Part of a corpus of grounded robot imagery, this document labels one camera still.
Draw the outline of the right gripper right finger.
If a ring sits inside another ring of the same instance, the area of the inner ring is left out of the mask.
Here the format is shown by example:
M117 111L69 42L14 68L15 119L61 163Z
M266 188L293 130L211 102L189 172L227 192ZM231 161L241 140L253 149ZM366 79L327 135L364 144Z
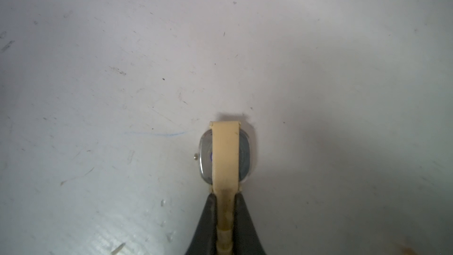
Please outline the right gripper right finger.
M266 255L241 193L235 196L233 244L235 255Z

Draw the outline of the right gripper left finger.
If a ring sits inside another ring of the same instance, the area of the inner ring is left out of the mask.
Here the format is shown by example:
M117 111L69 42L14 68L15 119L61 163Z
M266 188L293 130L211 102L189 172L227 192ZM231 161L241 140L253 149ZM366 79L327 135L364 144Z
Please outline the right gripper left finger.
M215 255L217 253L217 198L211 193L205 202L197 228L186 255Z

